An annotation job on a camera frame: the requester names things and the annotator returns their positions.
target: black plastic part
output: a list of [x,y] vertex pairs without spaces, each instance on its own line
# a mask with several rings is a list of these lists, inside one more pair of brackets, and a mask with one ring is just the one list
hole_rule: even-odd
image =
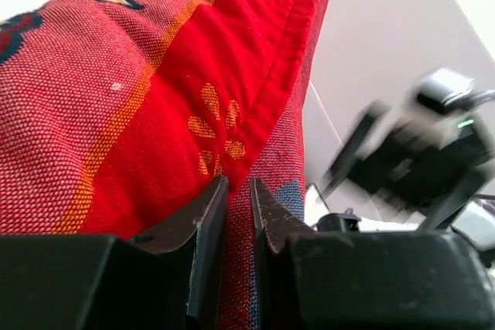
[[0,236],[5,329],[215,329],[228,181],[131,239]]
[[292,235],[285,252],[298,303],[287,329],[495,326],[490,279],[453,233]]
[[254,268],[258,287],[261,328],[286,328],[289,312],[295,309],[294,294],[287,285],[291,271],[282,252],[291,233],[314,234],[310,227],[293,216],[260,179],[251,180],[251,205],[254,220]]
[[322,216],[316,228],[318,232],[359,232],[359,218],[351,214],[330,213]]
[[322,192],[324,199],[346,179],[354,163],[358,160],[357,152],[361,145],[385,112],[386,109],[378,102],[367,108],[329,169],[329,185]]
[[418,230],[446,229],[489,179],[488,174],[479,168],[466,170],[457,184],[428,206],[428,215]]

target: embroidered pattern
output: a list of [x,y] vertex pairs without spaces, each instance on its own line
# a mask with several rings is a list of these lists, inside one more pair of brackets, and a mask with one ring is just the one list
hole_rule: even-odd
[[24,44],[24,32],[37,29],[43,18],[36,12],[23,13],[0,22],[0,65],[16,54]]
[[105,3],[115,3],[119,5],[123,5],[124,7],[135,9],[137,11],[144,9],[145,6],[137,3],[135,0],[97,0],[98,2]]
[[[201,98],[205,103],[208,111],[213,115],[215,121],[221,121],[220,115],[220,102],[218,100],[217,91],[213,85],[207,83],[201,90]],[[227,108],[227,115],[225,117],[225,126],[227,129],[233,128],[237,123],[237,118],[240,113],[239,103],[235,100],[231,100]],[[216,138],[217,133],[208,125],[208,123],[201,117],[191,116],[187,121],[187,127],[195,135],[201,138]],[[238,160],[242,158],[246,153],[245,147],[239,141],[225,140],[224,151],[233,159]],[[200,166],[199,170],[201,174],[209,175],[210,170],[213,170],[213,175],[222,174],[222,164],[220,163],[220,155],[213,158],[213,152],[209,150],[202,150],[200,152]]]

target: blue pattern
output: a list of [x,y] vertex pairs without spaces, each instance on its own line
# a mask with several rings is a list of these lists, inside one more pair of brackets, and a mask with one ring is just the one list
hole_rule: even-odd
[[14,56],[24,44],[24,32],[37,29],[43,18],[37,12],[23,13],[0,23],[0,65]]
[[299,220],[304,220],[304,199],[302,198],[299,182],[294,180],[285,183],[275,192],[275,198],[284,204]]
[[97,2],[103,2],[103,3],[113,3],[113,4],[118,4],[122,5],[125,8],[129,9],[135,9],[137,11],[141,11],[142,9],[145,8],[143,4],[139,4],[135,0],[96,0]]
[[256,268],[254,267],[254,249],[251,251],[251,284],[249,285],[251,295],[251,329],[261,329],[260,302],[258,299],[258,287],[256,286]]

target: red cloth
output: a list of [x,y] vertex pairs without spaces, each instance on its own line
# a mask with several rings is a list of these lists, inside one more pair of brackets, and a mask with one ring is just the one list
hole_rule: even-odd
[[254,326],[248,176],[304,186],[328,0],[52,0],[0,24],[0,233],[116,233],[230,180],[221,328]]

